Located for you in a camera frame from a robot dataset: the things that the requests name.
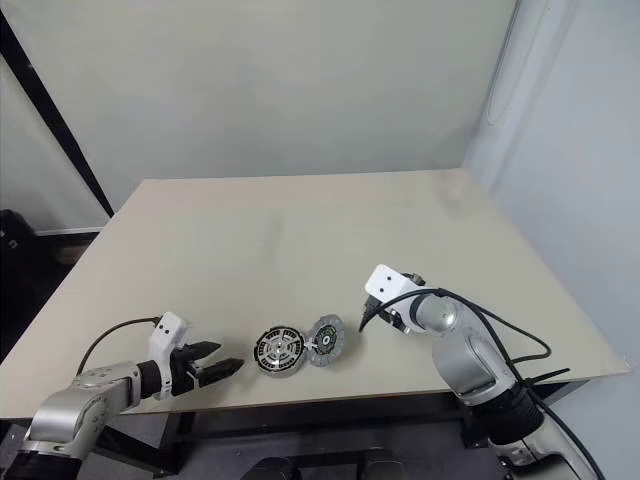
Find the black pole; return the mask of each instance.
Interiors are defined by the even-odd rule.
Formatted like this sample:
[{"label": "black pole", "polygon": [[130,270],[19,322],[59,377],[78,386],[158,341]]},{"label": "black pole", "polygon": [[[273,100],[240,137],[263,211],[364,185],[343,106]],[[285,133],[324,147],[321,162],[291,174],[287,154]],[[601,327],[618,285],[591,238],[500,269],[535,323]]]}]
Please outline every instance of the black pole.
[{"label": "black pole", "polygon": [[0,16],[2,17],[0,24],[0,52],[2,56],[36,107],[36,110],[38,110],[42,120],[44,120],[44,123],[49,127],[49,130],[51,130],[51,133],[62,147],[62,150],[67,154],[67,157],[71,160],[71,163],[73,163],[73,166],[84,180],[84,183],[87,184],[98,202],[100,202],[104,211],[107,212],[110,217],[113,217],[113,208],[111,208],[109,200],[107,200],[107,197],[102,191],[102,187],[93,174],[91,167],[89,167],[87,160],[84,158],[78,142],[71,133],[71,130],[69,130],[62,115],[60,115],[55,103],[53,103],[47,89],[40,80],[40,77],[38,77],[33,65],[31,65],[27,54],[22,49],[20,42],[18,42],[13,30],[11,30],[9,22],[7,22],[2,11],[0,11]]}]

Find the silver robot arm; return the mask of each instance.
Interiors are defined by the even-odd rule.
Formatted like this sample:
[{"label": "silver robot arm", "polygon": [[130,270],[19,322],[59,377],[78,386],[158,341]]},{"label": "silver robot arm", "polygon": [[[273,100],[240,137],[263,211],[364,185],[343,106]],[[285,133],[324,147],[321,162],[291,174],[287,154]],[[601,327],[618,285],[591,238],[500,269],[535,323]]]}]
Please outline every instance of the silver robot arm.
[{"label": "silver robot arm", "polygon": [[[365,286],[376,303],[428,288],[420,277],[385,265],[376,268]],[[394,303],[382,317],[405,333],[432,337],[438,373],[484,426],[490,446],[514,478],[598,479],[574,442],[538,409],[467,305],[423,294]]]},{"label": "silver robot arm", "polygon": [[186,323],[167,312],[149,338],[149,360],[100,367],[76,376],[54,393],[33,417],[6,479],[75,479],[105,425],[116,415],[154,396],[160,400],[233,375],[244,361],[227,358],[208,367],[197,361],[220,345],[185,344]]}]

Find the table leg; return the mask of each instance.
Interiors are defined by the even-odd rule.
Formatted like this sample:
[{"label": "table leg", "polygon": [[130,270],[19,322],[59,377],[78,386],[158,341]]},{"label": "table leg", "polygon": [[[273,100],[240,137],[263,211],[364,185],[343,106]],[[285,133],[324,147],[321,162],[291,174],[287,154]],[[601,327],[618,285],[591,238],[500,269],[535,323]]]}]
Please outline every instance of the table leg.
[{"label": "table leg", "polygon": [[111,427],[105,427],[93,451],[99,455],[152,472],[155,478],[176,475],[180,462],[172,450],[147,445]]},{"label": "table leg", "polygon": [[471,409],[462,403],[460,412],[460,437],[464,448],[486,448],[489,446],[489,439],[480,422],[473,416]]},{"label": "table leg", "polygon": [[158,448],[167,452],[175,460],[178,470],[182,469],[187,462],[194,447],[192,443],[180,441],[180,437],[191,434],[195,417],[196,412],[170,413],[164,425]]}]

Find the floor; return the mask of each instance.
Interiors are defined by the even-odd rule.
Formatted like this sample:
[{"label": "floor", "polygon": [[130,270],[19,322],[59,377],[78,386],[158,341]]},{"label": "floor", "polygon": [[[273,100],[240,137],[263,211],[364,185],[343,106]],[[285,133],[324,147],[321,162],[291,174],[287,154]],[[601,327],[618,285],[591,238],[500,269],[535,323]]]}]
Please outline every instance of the floor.
[{"label": "floor", "polygon": [[[164,416],[122,416],[112,425],[149,444],[157,445]],[[179,475],[184,480],[240,480],[258,460],[268,456],[361,450],[384,447],[405,463],[410,479],[502,479],[505,471],[487,448],[465,450],[458,423],[360,428],[340,432],[276,434],[217,439],[195,445]],[[16,453],[25,429],[12,426],[0,445],[0,467],[6,468]],[[79,480],[148,480],[152,475],[135,467],[91,454]],[[303,470],[305,480],[353,480],[354,466]]]}]

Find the end effector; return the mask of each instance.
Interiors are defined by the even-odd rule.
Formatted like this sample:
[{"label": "end effector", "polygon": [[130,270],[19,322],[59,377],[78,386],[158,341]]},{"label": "end effector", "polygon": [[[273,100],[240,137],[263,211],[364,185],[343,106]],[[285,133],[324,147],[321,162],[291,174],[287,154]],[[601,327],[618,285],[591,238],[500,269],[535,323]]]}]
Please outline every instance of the end effector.
[{"label": "end effector", "polygon": [[40,406],[25,435],[22,452],[83,460],[104,426],[142,399],[164,399],[204,387],[237,372],[244,360],[227,358],[203,367],[198,362],[217,351],[213,342],[182,343],[186,323],[166,313],[149,339],[149,360],[88,370]]},{"label": "end effector", "polygon": [[365,317],[378,311],[382,303],[408,295],[380,316],[404,333],[423,333],[433,338],[436,369],[464,405],[488,402],[516,384],[478,317],[463,303],[442,296],[441,289],[425,285],[415,274],[401,274],[378,265],[365,290],[370,295]]}]

